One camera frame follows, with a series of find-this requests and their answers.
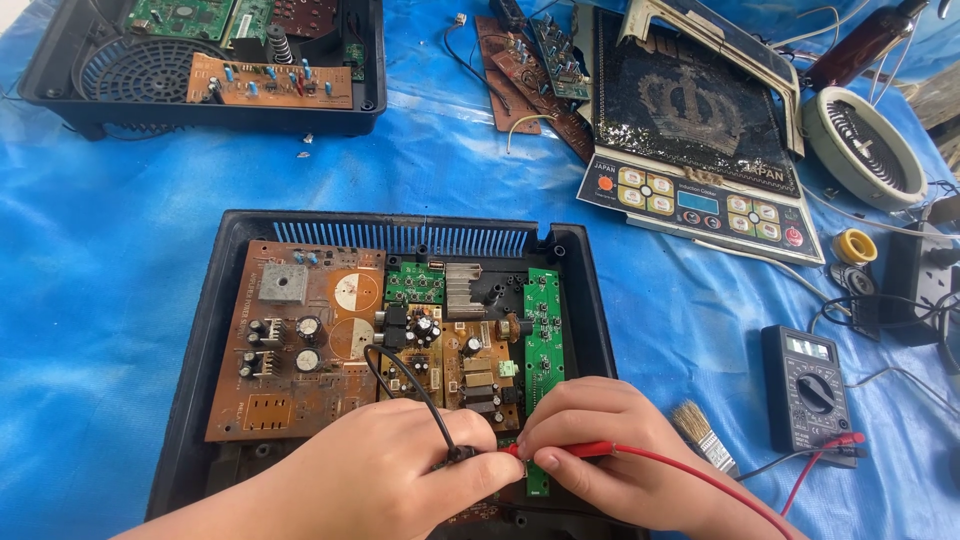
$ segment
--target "spring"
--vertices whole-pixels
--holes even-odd
[[[293,63],[294,55],[290,52],[290,42],[287,36],[281,34],[279,37],[269,36],[270,46],[274,49],[274,63]]]

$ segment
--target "brown circuit board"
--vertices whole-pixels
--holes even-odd
[[[477,35],[480,36],[480,57],[483,59],[483,66],[487,81],[503,94],[510,110],[503,105],[500,98],[490,90],[490,102],[493,109],[493,124],[499,132],[509,132],[519,118],[538,114],[537,110],[530,105],[527,98],[517,90],[513,83],[496,68],[496,64],[490,60],[490,57],[504,50],[505,43],[509,36],[500,29],[500,23],[493,17],[483,17],[476,15],[473,17],[477,25]],[[527,45],[530,54],[536,50],[534,44],[523,34],[513,34],[514,39],[521,39]],[[519,134],[540,134],[540,122],[538,119],[522,122],[514,133]]]
[[[373,341],[385,257],[250,242],[204,440],[309,437],[375,401],[363,347]]]
[[[443,323],[444,310],[440,306],[411,304],[408,309],[411,325],[416,324],[421,317],[425,317],[431,324],[436,321],[436,326]],[[414,374],[417,382],[433,398],[434,405],[438,407],[444,406],[444,355],[441,347],[440,340],[436,340],[429,344],[424,343],[421,347],[408,347],[396,353],[403,360],[403,365]],[[402,371],[395,368],[392,360],[381,356],[379,367],[380,374],[390,385],[390,390],[395,396],[422,401],[416,388],[410,384]],[[381,388],[380,401],[387,399],[389,399],[387,392]]]
[[[501,51],[493,55],[491,60],[538,113],[553,117],[547,122],[550,122],[557,135],[570,145],[584,163],[589,163],[593,157],[593,135],[588,131],[587,121],[580,114],[570,111],[569,100],[558,98],[550,90],[541,94],[535,89],[550,80],[540,62],[529,57],[526,63],[521,63],[514,49]]]
[[[326,36],[336,29],[339,3],[339,0],[276,0],[271,23],[294,36]]]
[[[516,401],[509,397],[509,394],[516,395],[514,376],[500,377],[499,369],[500,362],[508,362],[512,364],[510,370],[515,372],[516,364],[510,360],[507,342],[493,332],[494,324],[494,321],[479,321],[443,325],[446,408],[472,408],[490,420],[494,431],[519,430]],[[482,349],[466,356],[463,350],[471,337],[480,340]],[[497,413],[503,417],[501,422],[495,421]]]
[[[232,71],[233,81],[228,81],[227,70]],[[276,79],[270,76],[268,67],[274,70]],[[294,84],[290,79],[297,77]],[[310,78],[305,78],[305,69],[297,65],[275,63],[225,62],[204,53],[193,54],[190,85],[187,88],[188,103],[202,103],[210,94],[210,78],[216,77],[223,86],[220,90],[225,105],[251,105],[256,107],[291,107],[300,109],[352,109],[353,82],[349,67],[311,67]],[[256,94],[250,83],[256,84]],[[330,83],[330,93],[326,93]]]

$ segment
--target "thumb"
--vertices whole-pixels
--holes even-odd
[[[503,486],[523,478],[523,463],[503,452],[478,454],[460,463],[451,463],[417,480],[423,511],[439,523],[472,504],[489,497]]]
[[[541,448],[534,454],[534,462],[570,493],[609,515],[619,515],[617,510],[631,498],[624,482],[565,450]]]

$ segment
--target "blue tarp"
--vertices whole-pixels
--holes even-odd
[[[530,12],[530,2],[521,6]],[[50,112],[0,102],[0,538],[99,539],[140,523],[213,237],[233,208],[517,218],[544,230],[582,223],[620,377],[662,410],[700,404],[741,470],[777,456],[759,331],[805,328],[820,302],[763,262],[576,201],[584,166],[549,129],[516,136],[507,155],[486,90],[441,39],[456,12],[486,14],[486,1],[391,2],[385,12],[390,105],[368,136],[307,145],[189,129],[90,143]],[[4,89],[51,13],[37,0],[0,38]],[[471,23],[451,36],[465,53],[474,40]],[[879,110],[929,180],[951,178],[898,92]],[[310,158],[297,159],[303,151]],[[812,151],[798,170],[817,192],[839,187]],[[842,208],[896,222],[841,191]],[[854,225],[816,203],[811,210],[824,245]],[[867,232],[885,251],[890,234]],[[843,294],[824,268],[799,272]],[[847,382],[897,365],[957,403],[932,346],[906,349],[889,335],[877,345],[824,322],[817,331],[837,341]],[[872,456],[856,470],[815,467],[791,522],[811,538],[960,537],[960,493],[946,465],[960,446],[957,419],[901,374],[848,396]],[[803,465],[747,486],[779,508]]]

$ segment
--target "black plastic case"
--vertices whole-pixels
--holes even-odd
[[[430,259],[480,263],[483,273],[471,288],[473,300],[477,302],[490,283],[497,279],[525,275],[530,267],[557,269],[561,276],[561,304],[565,316],[567,377],[597,375],[616,378],[587,231],[581,225],[552,224],[549,233],[540,239],[537,223],[529,221],[228,210],[213,245],[213,255],[183,357],[180,381],[147,505],[148,520],[253,476],[302,443],[297,439],[271,441],[270,456],[264,458],[255,455],[258,441],[204,442],[247,245],[253,239],[384,249],[388,254],[404,258],[412,258],[418,247],[425,245]],[[502,316],[503,307],[522,312],[522,293],[508,291],[494,307],[488,308],[488,318]],[[496,314],[490,309],[500,311]],[[518,352],[511,349],[511,355],[522,357],[522,341],[511,347],[514,346],[518,346]],[[549,498],[515,500],[515,503],[596,513],[595,509],[559,485]],[[564,531],[573,533],[574,538],[591,539],[637,538],[642,534],[638,529],[612,527],[583,517],[528,512],[503,514],[502,520],[439,527],[431,538],[569,537],[564,536]]]
[[[369,56],[365,66],[366,78],[353,83],[352,110],[288,109],[277,107],[249,107],[168,103],[154,100],[169,88],[180,91],[178,77],[169,77],[171,68],[182,73],[183,63],[163,66],[145,83],[156,85],[146,91],[138,89],[136,101],[91,100],[84,97],[83,88],[97,79],[105,66],[110,66],[132,46],[156,37],[131,34],[124,25],[135,0],[97,0],[106,24],[89,0],[63,0],[47,26],[34,56],[23,73],[17,88],[28,103],[45,107],[58,114],[73,129],[89,140],[107,136],[104,124],[114,124],[141,132],[161,133],[184,126],[220,126],[236,130],[287,133],[366,135],[380,114],[387,108],[386,73],[383,55],[383,5],[380,0],[342,0],[345,12],[356,13],[360,20],[360,35],[367,44]],[[124,31],[118,37],[116,28]],[[295,39],[291,40],[296,52]],[[230,56],[230,51],[219,49],[218,43],[196,41],[201,52]],[[167,54],[151,50],[157,55]],[[342,52],[329,55],[331,58]],[[316,65],[335,65],[315,62]],[[183,97],[186,87],[182,88]]]

